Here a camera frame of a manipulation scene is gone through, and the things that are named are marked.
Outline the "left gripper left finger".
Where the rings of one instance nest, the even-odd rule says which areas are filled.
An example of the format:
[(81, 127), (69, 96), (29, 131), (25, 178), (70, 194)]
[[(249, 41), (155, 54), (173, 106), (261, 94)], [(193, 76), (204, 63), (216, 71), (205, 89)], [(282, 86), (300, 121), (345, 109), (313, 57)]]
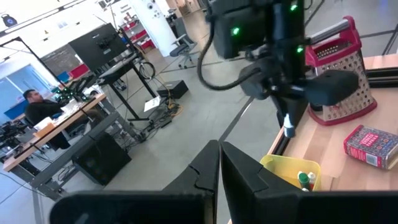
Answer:
[(50, 224), (215, 224), (220, 144), (209, 141), (162, 190), (78, 192), (51, 209)]

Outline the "yellow translucent plastic bin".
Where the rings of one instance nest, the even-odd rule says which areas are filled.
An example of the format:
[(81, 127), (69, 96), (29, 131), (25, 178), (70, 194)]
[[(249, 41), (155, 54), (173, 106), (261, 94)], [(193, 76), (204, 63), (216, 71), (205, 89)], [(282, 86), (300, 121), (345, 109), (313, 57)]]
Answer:
[(314, 161), (268, 154), (261, 159), (260, 163), (275, 175), (300, 189), (298, 172), (302, 171), (306, 174), (313, 172), (317, 176), (314, 191), (322, 189), (320, 165)]

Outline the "red metal box grater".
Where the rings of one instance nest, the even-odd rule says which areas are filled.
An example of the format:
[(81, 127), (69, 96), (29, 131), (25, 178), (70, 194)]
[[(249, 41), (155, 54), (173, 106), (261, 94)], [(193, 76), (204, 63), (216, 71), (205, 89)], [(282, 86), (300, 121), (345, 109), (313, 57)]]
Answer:
[(363, 56), (362, 43), (351, 16), (309, 38), (306, 64), (315, 69), (310, 84), (309, 115), (319, 124), (345, 123), (377, 107)]

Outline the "person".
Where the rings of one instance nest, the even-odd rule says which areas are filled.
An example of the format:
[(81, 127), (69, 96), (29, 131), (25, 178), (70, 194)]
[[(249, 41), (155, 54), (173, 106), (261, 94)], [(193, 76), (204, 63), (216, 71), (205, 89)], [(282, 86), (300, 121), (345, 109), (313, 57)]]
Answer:
[(28, 101), (25, 108), (25, 116), (32, 125), (36, 125), (47, 117), (63, 113), (60, 103), (46, 100), (36, 90), (26, 90), (23, 97)]

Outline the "long wooden workbench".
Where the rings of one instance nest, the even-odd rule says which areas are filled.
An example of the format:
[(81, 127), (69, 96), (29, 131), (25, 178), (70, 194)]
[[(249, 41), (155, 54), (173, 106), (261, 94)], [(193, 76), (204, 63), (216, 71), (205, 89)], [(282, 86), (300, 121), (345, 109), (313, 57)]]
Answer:
[(36, 167), (27, 161), (27, 158), (35, 151), (39, 150), (44, 144), (47, 144), (49, 139), (52, 139), (62, 132), (67, 126), (72, 124), (72, 122), (85, 116), (86, 112), (96, 105), (102, 105), (108, 113), (108, 116), (88, 133), (89, 136), (96, 135), (105, 130), (108, 126), (112, 126), (114, 123), (118, 123), (118, 125), (114, 127), (114, 133), (124, 131), (132, 137), (136, 135), (132, 126), (130, 126), (116, 111), (116, 108), (110, 104), (105, 94), (97, 94), (90, 101), (74, 106), (59, 119), (48, 122), (44, 121), (44, 128), (37, 131), (30, 141), (22, 145), (22, 152), (17, 157), (12, 156), (3, 162), (3, 171), (12, 172), (20, 179), (27, 182), (31, 187), (41, 191), (43, 195), (52, 200), (57, 200), (62, 197), (65, 192), (60, 184), (52, 180), (52, 176), (68, 163), (75, 153), (81, 150), (79, 146), (72, 146), (71, 149), (67, 150), (42, 171), (37, 170)]

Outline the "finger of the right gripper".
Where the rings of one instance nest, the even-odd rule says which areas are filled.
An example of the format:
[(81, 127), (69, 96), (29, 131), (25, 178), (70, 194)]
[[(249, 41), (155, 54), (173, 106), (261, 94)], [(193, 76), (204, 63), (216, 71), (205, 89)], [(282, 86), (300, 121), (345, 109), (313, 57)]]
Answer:
[(274, 103), (275, 107), (276, 107), (276, 116), (277, 116), (277, 120), (278, 120), (278, 124), (279, 126), (282, 128), (284, 125), (284, 118), (285, 118), (285, 113), (284, 113), (284, 109), (285, 109), (285, 104), (284, 101), (281, 97), (279, 96), (274, 96), (271, 95), (271, 99), (272, 102)]
[(306, 100), (288, 105), (288, 114), (295, 129), (309, 104), (333, 106), (351, 96), (359, 87), (357, 74), (342, 70), (327, 70), (319, 76), (306, 78), (304, 72), (288, 75), (289, 82), (305, 82)]

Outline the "white paper sheet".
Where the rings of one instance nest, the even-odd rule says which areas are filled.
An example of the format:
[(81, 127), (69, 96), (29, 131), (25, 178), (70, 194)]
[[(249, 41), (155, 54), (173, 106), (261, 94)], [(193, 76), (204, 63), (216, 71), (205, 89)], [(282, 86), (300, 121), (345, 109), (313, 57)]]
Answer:
[(144, 104), (144, 112), (147, 112), (147, 111), (149, 111), (151, 109), (154, 109), (154, 108), (158, 107), (160, 105), (160, 102), (161, 102), (161, 97), (160, 96), (157, 96), (157, 97), (145, 102), (145, 104)]

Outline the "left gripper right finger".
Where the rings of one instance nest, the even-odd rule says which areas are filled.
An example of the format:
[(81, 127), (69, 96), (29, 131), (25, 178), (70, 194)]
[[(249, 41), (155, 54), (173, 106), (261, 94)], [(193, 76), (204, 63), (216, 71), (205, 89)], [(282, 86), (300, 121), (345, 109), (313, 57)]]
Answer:
[(233, 224), (398, 224), (398, 191), (305, 192), (229, 142), (220, 150)]

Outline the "shelf with red bins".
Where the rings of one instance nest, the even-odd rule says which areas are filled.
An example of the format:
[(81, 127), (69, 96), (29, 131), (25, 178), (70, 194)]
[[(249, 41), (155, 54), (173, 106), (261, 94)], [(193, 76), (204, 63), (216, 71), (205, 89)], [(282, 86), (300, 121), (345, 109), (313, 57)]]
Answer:
[(121, 28), (133, 45), (145, 54), (156, 48), (149, 33), (139, 19), (125, 21)]

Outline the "grey office chair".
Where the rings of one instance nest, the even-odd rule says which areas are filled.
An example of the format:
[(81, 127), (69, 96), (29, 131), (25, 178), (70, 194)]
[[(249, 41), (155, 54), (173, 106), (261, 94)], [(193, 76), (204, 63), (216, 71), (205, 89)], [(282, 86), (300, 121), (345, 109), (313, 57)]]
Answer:
[(182, 17), (178, 17), (174, 20), (174, 27), (177, 32), (177, 39), (172, 43), (174, 49), (170, 52), (171, 57), (182, 57), (178, 63), (180, 69), (187, 68), (187, 62), (193, 62), (193, 57), (197, 56), (200, 52), (193, 52), (193, 49), (197, 46), (189, 35), (187, 34), (185, 24)]

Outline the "black rolling desk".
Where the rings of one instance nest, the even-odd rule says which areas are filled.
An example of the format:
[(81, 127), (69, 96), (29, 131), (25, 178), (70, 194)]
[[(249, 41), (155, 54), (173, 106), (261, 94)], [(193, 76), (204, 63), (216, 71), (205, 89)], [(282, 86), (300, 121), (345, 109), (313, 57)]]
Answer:
[(133, 118), (128, 119), (128, 121), (150, 121), (149, 117), (141, 118), (130, 106), (122, 94), (118, 91), (118, 89), (114, 86), (117, 80), (121, 77), (126, 75), (130, 70), (133, 70), (143, 86), (149, 92), (149, 94), (155, 98), (157, 95), (154, 93), (152, 88), (146, 82), (144, 75), (140, 72), (140, 70), (136, 67), (136, 63), (138, 63), (139, 56), (134, 54), (131, 57), (124, 58), (123, 60), (119, 61), (115, 66), (111, 67), (108, 71), (104, 72), (102, 75), (99, 76), (99, 86), (109, 86), (116, 94), (116, 96), (121, 100), (122, 104), (126, 107), (128, 112), (133, 115)]

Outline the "black flat box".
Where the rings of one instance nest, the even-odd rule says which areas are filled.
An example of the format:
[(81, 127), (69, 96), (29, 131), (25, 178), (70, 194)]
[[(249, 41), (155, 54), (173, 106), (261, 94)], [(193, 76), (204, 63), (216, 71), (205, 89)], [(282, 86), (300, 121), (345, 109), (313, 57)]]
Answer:
[(183, 80), (176, 80), (172, 82), (165, 82), (157, 89), (160, 97), (171, 96), (174, 99), (180, 99), (188, 91), (188, 86)]

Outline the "gold spice tin red label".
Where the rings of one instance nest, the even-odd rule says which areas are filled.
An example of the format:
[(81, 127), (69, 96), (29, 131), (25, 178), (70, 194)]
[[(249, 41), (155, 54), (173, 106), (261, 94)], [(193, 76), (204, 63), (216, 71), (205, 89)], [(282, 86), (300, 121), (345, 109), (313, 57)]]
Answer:
[(391, 170), (398, 163), (398, 135), (359, 125), (343, 142), (347, 155), (374, 167)]

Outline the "monitor on stand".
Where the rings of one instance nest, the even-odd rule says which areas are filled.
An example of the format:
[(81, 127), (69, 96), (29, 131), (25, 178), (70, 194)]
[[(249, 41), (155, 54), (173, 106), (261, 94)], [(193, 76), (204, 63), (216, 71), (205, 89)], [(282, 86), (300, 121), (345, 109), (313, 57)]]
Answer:
[(92, 72), (127, 50), (126, 44), (110, 23), (104, 24), (68, 44)]

